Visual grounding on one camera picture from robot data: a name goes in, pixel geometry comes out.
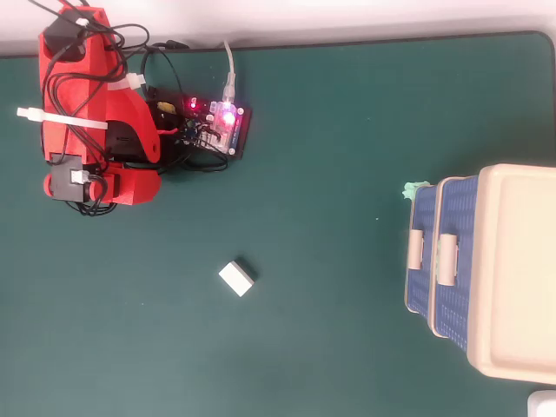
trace wire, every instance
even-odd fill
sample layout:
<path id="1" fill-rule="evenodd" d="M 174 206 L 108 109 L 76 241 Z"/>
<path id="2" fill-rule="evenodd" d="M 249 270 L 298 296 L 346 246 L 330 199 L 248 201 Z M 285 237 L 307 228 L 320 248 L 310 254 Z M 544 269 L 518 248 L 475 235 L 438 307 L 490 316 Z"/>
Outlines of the wire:
<path id="1" fill-rule="evenodd" d="M 193 137 L 188 133 L 190 130 L 194 130 Z M 124 167 L 132 169 L 156 169 L 158 175 L 165 174 L 174 168 L 205 173 L 221 172 L 227 169 L 228 156 L 212 143 L 202 139 L 201 133 L 203 131 L 211 135 L 219 135 L 217 132 L 210 130 L 207 125 L 199 124 L 195 128 L 189 128 L 186 121 L 182 124 L 178 133 L 166 135 L 167 140 L 175 141 L 177 149 L 181 148 L 181 151 L 177 153 L 177 156 L 171 162 L 165 164 L 141 164 L 139 166 L 124 164 Z M 195 156 L 210 156 L 218 160 L 218 162 L 199 162 L 195 160 Z"/>
<path id="2" fill-rule="evenodd" d="M 115 202 L 111 202 L 108 206 L 100 207 L 104 197 L 108 192 L 108 183 L 104 178 L 99 175 L 91 174 L 89 175 L 89 179 L 91 180 L 90 187 L 93 187 L 93 182 L 98 182 L 101 185 L 101 193 L 99 196 L 93 201 L 92 204 L 86 204 L 84 202 L 65 202 L 66 205 L 75 211 L 79 212 L 81 215 L 87 215 L 89 217 L 97 217 L 99 215 L 107 215 L 111 213 L 116 208 L 117 204 Z"/>
<path id="3" fill-rule="evenodd" d="M 39 8 L 41 8 L 41 9 L 43 9 L 43 10 L 48 11 L 49 13 L 53 14 L 54 16 L 57 16 L 57 17 L 61 18 L 62 20 L 64 20 L 65 22 L 67 22 L 67 23 L 69 23 L 69 24 L 72 24 L 72 25 L 74 25 L 74 26 L 77 26 L 77 27 L 80 28 L 80 29 L 84 29 L 84 27 L 83 27 L 81 24 L 76 23 L 76 22 L 74 22 L 74 21 L 71 20 L 71 19 L 68 19 L 68 18 L 67 18 L 66 16 L 64 16 L 62 13 L 58 13 L 58 12 L 56 12 L 56 11 L 53 11 L 53 9 L 49 9 L 49 8 L 46 7 L 45 5 L 40 4 L 39 2 L 36 2 L 35 0 L 27 0 L 27 1 L 28 1 L 29 3 L 31 3 L 31 4 L 34 4 L 35 6 L 37 6 L 37 7 L 39 7 Z M 87 27 L 87 29 L 88 29 L 89 31 L 91 31 L 91 32 L 96 32 L 96 33 L 103 33 L 103 32 L 105 32 L 105 31 L 110 31 L 110 28 L 109 28 L 109 27 L 104 26 L 104 25 L 102 25 L 101 23 L 94 21 L 94 20 L 92 19 L 91 16 L 87 16 L 87 15 L 83 14 L 83 13 L 82 13 L 76 6 L 74 6 L 73 4 L 71 4 L 71 3 L 69 3 L 69 2 L 63 2 L 63 4 L 66 5 L 66 6 L 69 6 L 72 10 L 74 10 L 75 12 L 77 12 L 77 14 L 78 14 L 79 16 L 81 16 L 81 17 L 87 19 L 87 20 L 89 21 L 89 23 L 92 24 L 91 27 Z M 101 25 L 101 26 L 103 27 L 103 29 L 99 30 L 97 27 L 95 27 L 95 23 L 96 23 L 96 25 Z"/>
<path id="4" fill-rule="evenodd" d="M 50 165 L 62 165 L 63 162 L 63 158 L 66 156 L 66 149 L 68 148 L 68 133 L 70 132 L 70 130 L 68 129 L 68 126 L 66 125 L 66 133 L 63 136 L 63 146 L 62 146 L 62 154 L 60 154 L 60 157 L 58 158 L 57 161 L 52 161 L 50 162 Z"/>
<path id="5" fill-rule="evenodd" d="M 58 0 L 58 1 L 62 4 L 70 5 L 70 2 L 68 0 Z M 80 0 L 80 3 L 85 7 L 90 7 L 89 3 L 86 2 L 85 0 Z"/>
<path id="6" fill-rule="evenodd" d="M 41 98 L 42 98 L 42 108 L 43 110 L 45 110 L 44 105 L 44 91 L 46 90 L 46 85 L 47 85 L 47 80 L 50 77 L 50 74 L 52 73 L 52 70 L 54 69 L 54 65 L 58 62 L 58 60 L 60 59 L 60 57 L 70 48 L 72 48 L 73 46 L 76 46 L 78 44 L 78 41 L 80 41 L 79 39 L 76 39 L 73 43 L 67 45 L 65 48 L 62 48 L 61 50 L 59 50 L 50 60 L 49 62 L 49 66 L 46 69 L 45 75 L 44 75 L 44 81 L 43 81 L 43 86 L 41 88 Z M 43 152 L 43 156 L 46 156 L 45 151 L 44 151 L 44 129 L 43 129 L 43 123 L 41 123 L 41 151 Z M 64 157 L 64 153 L 62 153 L 60 160 L 58 161 L 59 163 L 62 162 L 62 159 Z"/>
<path id="7" fill-rule="evenodd" d="M 170 68 L 172 69 L 172 72 L 174 73 L 174 78 L 175 78 L 175 83 L 177 84 L 177 88 L 179 89 L 180 94 L 183 96 L 182 82 L 180 81 L 180 77 L 177 75 L 177 71 L 175 70 L 174 64 L 172 64 L 172 62 L 170 61 L 170 58 L 168 58 L 168 56 L 161 50 L 161 48 L 164 48 L 164 49 L 166 48 L 166 44 L 167 43 L 154 43 L 152 46 L 146 47 L 145 48 L 145 53 L 142 56 L 142 60 L 141 60 L 141 68 L 139 70 L 141 71 L 143 76 L 145 76 L 147 61 L 149 59 L 149 56 L 151 56 L 155 52 L 160 52 L 162 54 L 162 56 L 164 56 L 166 61 L 168 61 L 168 64 L 169 64 Z M 143 95 L 145 97 L 147 97 L 149 92 L 147 91 L 147 85 L 146 84 L 142 84 L 141 90 L 142 90 Z"/>
<path id="8" fill-rule="evenodd" d="M 226 53 L 228 54 L 228 62 L 229 62 L 229 72 L 235 74 L 234 71 L 234 56 L 232 55 L 232 50 L 229 48 L 228 41 L 224 41 L 224 48 L 226 49 Z"/>
<path id="9" fill-rule="evenodd" d="M 140 26 L 140 25 L 135 25 L 134 23 L 130 23 L 130 24 L 126 24 L 126 25 L 120 25 L 119 27 L 127 27 L 127 26 Z M 145 40 L 145 42 L 148 41 L 149 39 L 149 32 L 145 29 L 145 32 L 147 33 L 147 39 Z M 89 34 L 85 37 L 85 39 L 94 36 L 95 33 L 93 34 Z M 108 36 L 109 40 L 111 41 L 111 43 L 113 44 L 113 46 L 115 46 L 115 42 L 114 40 L 111 38 L 111 36 Z M 43 109 L 44 109 L 44 91 L 47 89 L 48 90 L 48 95 L 49 95 L 49 99 L 53 102 L 53 104 L 55 105 L 56 109 L 58 110 L 58 112 L 60 114 L 63 115 L 68 115 L 68 112 L 65 111 L 65 109 L 63 108 L 62 104 L 59 102 L 59 100 L 57 99 L 57 89 L 59 87 L 59 85 L 61 85 L 62 83 L 68 81 L 69 79 L 76 79 L 76 78 L 84 78 L 84 79 L 92 79 L 92 80 L 98 80 L 99 84 L 96 86 L 95 90 L 89 95 L 89 97 L 83 102 L 81 103 L 76 110 L 74 110 L 74 112 L 72 113 L 72 115 L 74 116 L 84 105 L 86 105 L 94 96 L 95 94 L 100 90 L 100 88 L 103 86 L 103 82 L 105 81 L 118 81 L 118 79 L 121 79 L 125 76 L 126 72 L 127 72 L 127 65 L 125 64 L 127 62 L 127 60 L 133 56 L 136 52 L 133 52 L 132 54 L 129 54 L 129 56 L 126 56 L 122 59 L 119 59 L 117 61 L 116 66 L 114 67 L 113 70 L 111 70 L 106 76 L 90 76 L 90 75 L 85 75 L 85 74 L 78 74 L 78 73 L 58 73 L 55 74 L 54 76 L 50 77 L 50 73 L 54 67 L 54 64 L 60 59 L 61 55 L 63 55 L 63 53 L 65 51 L 67 51 L 69 48 L 75 46 L 76 44 L 82 42 L 83 39 L 78 38 L 76 39 L 73 43 L 67 45 L 65 48 L 61 49 L 60 51 L 58 51 L 51 59 L 49 67 L 47 68 L 46 71 L 46 75 L 44 78 L 44 84 L 43 84 Z M 63 81 L 61 81 L 59 84 L 57 83 L 57 81 L 59 81 L 62 77 L 64 76 L 68 76 L 65 79 L 63 79 Z M 55 85 L 52 86 L 52 89 L 47 88 L 50 86 L 50 83 L 55 80 Z M 98 158 L 96 158 L 95 155 L 95 151 L 92 148 L 95 148 L 101 155 L 104 156 L 104 159 L 107 160 L 107 156 L 104 154 L 103 149 L 100 147 L 100 145 L 98 145 L 91 137 L 89 134 L 87 134 L 87 132 L 84 129 L 76 129 L 75 127 L 70 127 L 69 128 L 72 133 L 74 133 L 74 135 L 77 136 L 77 138 L 83 142 L 83 144 L 88 148 L 88 150 L 91 152 L 91 154 L 95 157 L 96 162 L 100 164 L 100 162 L 98 161 Z M 41 145 L 42 145 L 42 149 L 44 150 L 43 147 L 43 129 L 41 129 L 42 134 L 41 134 Z M 60 160 L 58 161 L 58 163 L 60 163 L 63 159 L 63 156 L 65 154 L 63 153 Z"/>
<path id="10" fill-rule="evenodd" d="M 234 56 L 232 50 L 229 48 L 228 41 L 224 41 L 224 48 L 228 54 L 229 73 L 226 86 L 222 94 L 222 101 L 225 103 L 233 103 L 235 98 L 235 69 L 234 69 Z"/>

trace small white block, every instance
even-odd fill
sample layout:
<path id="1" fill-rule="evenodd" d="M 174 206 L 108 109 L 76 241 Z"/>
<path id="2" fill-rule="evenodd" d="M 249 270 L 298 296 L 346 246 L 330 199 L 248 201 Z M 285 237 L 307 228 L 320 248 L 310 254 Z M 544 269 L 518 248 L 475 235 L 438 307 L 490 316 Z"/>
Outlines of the small white block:
<path id="1" fill-rule="evenodd" d="M 220 271 L 220 276 L 240 297 L 253 287 L 253 280 L 233 261 Z"/>
<path id="2" fill-rule="evenodd" d="M 79 17 L 79 18 L 76 20 L 76 23 L 77 23 L 79 26 L 85 27 L 85 26 L 87 26 L 87 25 L 89 24 L 89 19 L 86 19 L 86 18 L 84 18 L 84 17 Z"/>
<path id="3" fill-rule="evenodd" d="M 529 417 L 554 417 L 556 415 L 556 391 L 537 391 L 527 402 Z"/>

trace black cable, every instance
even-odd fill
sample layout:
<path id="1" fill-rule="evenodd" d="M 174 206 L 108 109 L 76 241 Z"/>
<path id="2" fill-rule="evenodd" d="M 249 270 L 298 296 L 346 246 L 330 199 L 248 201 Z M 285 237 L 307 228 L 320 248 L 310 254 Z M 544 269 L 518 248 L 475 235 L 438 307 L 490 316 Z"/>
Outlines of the black cable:
<path id="1" fill-rule="evenodd" d="M 195 171 L 195 172 L 222 172 L 223 170 L 228 168 L 228 158 L 224 153 L 222 153 L 218 148 L 214 147 L 212 144 L 206 141 L 205 145 L 212 147 L 217 152 L 213 152 L 208 149 L 197 148 L 200 152 L 199 153 L 206 153 L 207 155 L 211 155 L 220 160 L 220 162 L 216 163 L 199 163 L 192 160 L 187 160 L 185 163 L 181 164 L 181 168 L 185 169 L 186 171 Z"/>
<path id="2" fill-rule="evenodd" d="M 49 13 L 53 14 L 54 16 L 57 16 L 57 17 L 61 18 L 62 20 L 66 21 L 66 22 L 69 23 L 69 24 L 72 24 L 72 25 L 74 25 L 74 26 L 77 26 L 78 28 L 84 29 L 84 27 L 83 27 L 81 24 L 76 23 L 76 22 L 74 22 L 74 21 L 71 20 L 71 19 L 68 19 L 68 18 L 67 18 L 66 16 L 64 16 L 62 13 L 58 13 L 58 12 L 56 12 L 56 11 L 53 11 L 53 9 L 49 9 L 49 8 L 46 7 L 45 5 L 40 4 L 39 2 L 36 2 L 35 0 L 27 0 L 27 1 L 28 1 L 29 3 L 31 3 L 31 4 L 34 4 L 35 6 L 37 6 L 37 7 L 39 7 L 39 8 L 41 8 L 41 9 L 43 9 L 43 10 L 48 11 Z M 74 6 L 73 4 L 71 4 L 71 3 L 69 3 L 69 2 L 64 3 L 64 4 L 67 5 L 67 6 L 69 6 L 72 10 L 75 10 L 75 11 L 79 14 L 79 16 L 81 16 L 81 17 L 83 17 L 83 18 L 89 20 L 89 22 L 91 22 L 91 17 L 90 17 L 90 16 L 87 16 L 87 15 L 85 15 L 85 14 L 83 14 L 76 6 Z M 101 32 L 103 33 L 103 32 L 105 32 L 106 30 L 109 30 L 109 28 L 108 28 L 107 26 L 104 26 L 104 25 L 102 25 L 102 26 L 104 27 L 104 30 L 99 30 L 99 29 L 97 29 L 97 28 L 92 28 L 92 27 L 88 27 L 87 29 L 88 29 L 89 31 L 91 31 L 91 32 L 97 32 L 97 33 L 101 33 Z"/>
<path id="3" fill-rule="evenodd" d="M 63 146 L 62 146 L 62 154 L 60 154 L 60 157 L 58 158 L 57 161 L 51 161 L 50 165 L 61 165 L 63 162 L 63 158 L 66 156 L 66 149 L 68 148 L 68 134 L 70 133 L 70 130 L 68 129 L 68 126 L 66 125 L 66 133 L 63 136 Z"/>
<path id="4" fill-rule="evenodd" d="M 178 156 L 174 161 L 168 163 L 167 165 L 163 166 L 161 169 L 158 169 L 158 175 L 162 175 L 170 171 L 176 165 L 182 165 L 191 157 L 191 152 L 184 153 L 183 155 Z"/>
<path id="5" fill-rule="evenodd" d="M 119 27 L 123 27 L 123 26 L 137 26 L 137 27 L 142 27 L 141 25 L 135 25 L 134 23 L 130 23 L 130 24 L 128 24 L 128 25 L 120 25 Z M 129 48 L 137 48 L 137 49 L 136 49 L 134 52 L 132 52 L 131 54 L 129 54 L 128 56 L 124 57 L 123 60 L 121 61 L 122 65 L 123 65 L 123 63 L 125 63 L 125 67 L 123 67 L 123 71 L 122 71 L 122 74 L 123 74 L 124 76 L 125 76 L 125 74 L 127 74 L 127 61 L 128 61 L 132 56 L 134 56 L 135 54 L 137 54 L 140 50 L 142 50 L 142 48 L 145 47 L 146 42 L 149 40 L 149 31 L 148 31 L 146 28 L 144 28 L 144 27 L 142 27 L 142 28 L 145 30 L 145 32 L 146 32 L 146 34 L 147 34 L 147 37 L 146 37 L 145 41 L 143 41 L 143 42 L 140 43 L 140 44 L 137 44 L 137 45 L 134 45 L 134 46 L 132 46 L 132 47 L 129 47 Z M 75 110 L 73 111 L 73 113 L 72 113 L 72 116 L 74 116 L 75 114 L 77 114 L 77 112 L 79 112 L 79 110 L 81 110 L 85 105 L 87 105 L 87 104 L 89 103 L 89 101 L 95 96 L 95 94 L 100 90 L 100 88 L 103 86 L 104 83 L 106 83 L 106 82 L 111 82 L 111 83 L 113 83 L 113 82 L 115 82 L 115 81 L 120 81 L 120 79 L 123 79 L 123 76 L 116 76 L 116 77 L 112 77 L 112 78 L 110 78 L 110 77 L 111 77 L 111 75 L 110 75 L 110 73 L 109 73 L 109 74 L 107 74 L 106 76 L 103 76 L 103 77 L 102 77 L 102 80 L 99 80 L 99 84 L 98 84 L 98 85 L 96 86 L 96 88 L 91 92 L 91 94 L 89 95 L 89 97 L 88 97 L 85 101 L 83 101 L 81 104 L 79 104 L 79 106 L 76 107 L 76 109 L 75 109 Z M 92 80 L 98 79 L 97 76 L 87 76 L 87 77 L 83 77 L 83 78 L 92 79 Z"/>
<path id="6" fill-rule="evenodd" d="M 150 32 L 147 28 L 145 28 L 143 25 L 139 23 L 126 23 L 126 24 L 118 24 L 117 26 L 112 26 L 112 29 L 123 29 L 123 28 L 139 28 L 143 30 L 147 36 L 145 37 L 145 40 L 143 42 L 138 43 L 137 45 L 124 46 L 122 47 L 122 50 L 132 50 L 135 48 L 141 50 L 142 48 L 147 47 L 150 40 Z"/>
<path id="7" fill-rule="evenodd" d="M 92 202 L 92 204 L 86 204 L 84 202 L 65 202 L 66 205 L 75 211 L 79 212 L 81 215 L 86 215 L 89 217 L 98 217 L 99 215 L 107 215 L 111 213 L 116 208 L 117 204 L 111 202 L 106 207 L 100 207 L 103 198 L 108 192 L 108 183 L 104 178 L 99 175 L 91 174 L 89 175 L 91 180 L 90 187 L 93 186 L 93 182 L 98 182 L 101 184 L 102 191 L 100 195 Z"/>
<path id="8" fill-rule="evenodd" d="M 149 39 L 149 31 L 144 28 L 146 33 L 147 33 L 147 39 L 144 42 L 147 42 L 147 40 Z M 66 76 L 68 78 L 64 79 L 63 81 L 61 81 L 59 84 L 56 85 L 56 87 L 54 88 L 53 91 L 53 95 L 57 96 L 57 89 L 59 88 L 59 86 L 68 81 L 69 79 L 88 79 L 91 81 L 98 81 L 99 84 L 96 86 L 96 88 L 93 90 L 93 92 L 89 95 L 89 97 L 83 102 L 81 103 L 72 113 L 72 115 L 74 116 L 80 109 L 82 109 L 94 96 L 95 94 L 98 92 L 98 90 L 102 87 L 102 85 L 104 83 L 112 83 L 115 81 L 120 81 L 121 79 L 123 79 L 126 75 L 127 75 L 127 61 L 135 54 L 137 54 L 141 49 L 137 49 L 133 52 L 131 52 L 130 54 L 128 54 L 127 56 L 124 56 L 122 59 L 119 59 L 117 61 L 117 65 L 106 75 L 104 76 L 92 76 L 89 74 L 80 74 L 80 73 L 58 73 L 55 74 L 54 76 L 60 78 L 63 76 Z M 122 72 L 117 75 L 120 67 L 122 67 Z"/>
<path id="9" fill-rule="evenodd" d="M 182 88 L 182 82 L 180 81 L 180 77 L 177 75 L 177 71 L 175 70 L 174 64 L 170 61 L 170 58 L 168 58 L 168 56 L 161 50 L 161 48 L 166 48 L 167 43 L 154 43 L 152 46 L 146 47 L 145 48 L 145 53 L 142 56 L 142 60 L 141 60 L 141 67 L 140 67 L 140 71 L 143 74 L 143 76 L 146 77 L 146 69 L 147 69 L 147 61 L 149 59 L 149 56 L 151 56 L 153 53 L 155 52 L 160 52 L 162 54 L 162 56 L 164 56 L 164 58 L 166 59 L 166 61 L 168 61 L 168 64 L 170 66 L 170 68 L 172 69 L 172 72 L 174 73 L 174 77 L 175 77 L 175 82 L 177 83 L 177 88 L 180 91 L 180 94 L 183 96 L 183 88 Z M 148 95 L 148 91 L 147 91 L 147 85 L 143 84 L 141 86 L 141 90 L 142 93 L 145 97 L 147 97 Z"/>
<path id="10" fill-rule="evenodd" d="M 86 36 L 84 39 L 88 39 L 89 37 L 94 36 L 94 34 L 90 34 L 89 36 Z M 73 43 L 70 43 L 69 45 L 65 46 L 64 48 L 62 48 L 61 50 L 59 50 L 50 60 L 49 62 L 49 66 L 46 69 L 45 75 L 44 75 L 44 79 L 43 79 L 43 85 L 41 87 L 41 98 L 42 98 L 42 109 L 45 110 L 44 105 L 45 105 L 45 101 L 44 101 L 44 92 L 46 90 L 46 86 L 47 86 L 47 81 L 50 78 L 50 74 L 52 73 L 52 70 L 54 69 L 54 65 L 58 62 L 58 60 L 60 59 L 60 57 L 70 48 L 78 45 L 80 42 L 82 41 L 82 39 L 76 39 Z M 43 156 L 45 156 L 44 153 L 44 130 L 43 130 L 43 123 L 41 123 L 41 151 L 43 152 Z"/>
<path id="11" fill-rule="evenodd" d="M 51 90 L 48 89 L 48 93 L 49 93 L 49 99 L 52 101 L 52 103 L 54 104 L 54 107 L 56 108 L 56 111 L 58 112 L 58 114 L 62 114 L 64 116 L 67 116 L 68 113 L 63 109 L 62 104 L 59 102 L 59 100 L 57 99 L 57 97 L 53 97 L 53 95 L 51 94 Z M 85 147 L 87 147 L 88 151 L 93 155 L 93 157 L 95 158 L 96 163 L 99 166 L 102 166 L 100 160 L 96 157 L 96 153 L 95 150 L 97 152 L 99 152 L 103 157 L 105 162 L 108 161 L 108 156 L 106 155 L 106 153 L 104 152 L 104 150 L 102 149 L 102 147 L 89 135 L 89 133 L 82 127 L 79 126 L 73 126 L 68 124 L 67 128 L 69 130 L 71 130 L 71 132 L 77 137 L 77 139 L 79 139 L 79 141 L 81 143 L 83 143 L 85 145 Z"/>

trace green mat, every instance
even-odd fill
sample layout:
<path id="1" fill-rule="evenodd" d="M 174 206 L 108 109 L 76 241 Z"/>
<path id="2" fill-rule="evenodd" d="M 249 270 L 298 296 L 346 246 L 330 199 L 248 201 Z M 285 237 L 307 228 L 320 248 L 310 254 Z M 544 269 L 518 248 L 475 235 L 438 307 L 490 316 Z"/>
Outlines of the green mat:
<path id="1" fill-rule="evenodd" d="M 223 51 L 173 54 L 218 97 Z M 553 165 L 553 46 L 537 33 L 238 50 L 244 158 L 82 218 L 42 191 L 37 61 L 0 60 L 2 417 L 522 417 L 403 303 L 407 181 Z M 138 61 L 133 62 L 135 70 Z M 174 88 L 160 57 L 148 80 Z M 242 256 L 238 298 L 218 271 Z"/>

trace beige plastic box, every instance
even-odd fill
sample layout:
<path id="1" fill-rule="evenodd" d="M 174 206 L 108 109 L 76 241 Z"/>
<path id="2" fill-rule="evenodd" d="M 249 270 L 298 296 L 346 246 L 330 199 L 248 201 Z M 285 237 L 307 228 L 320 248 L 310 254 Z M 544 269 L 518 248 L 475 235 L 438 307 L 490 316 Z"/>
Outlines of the beige plastic box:
<path id="1" fill-rule="evenodd" d="M 480 172 L 467 358 L 483 374 L 556 384 L 556 169 Z"/>

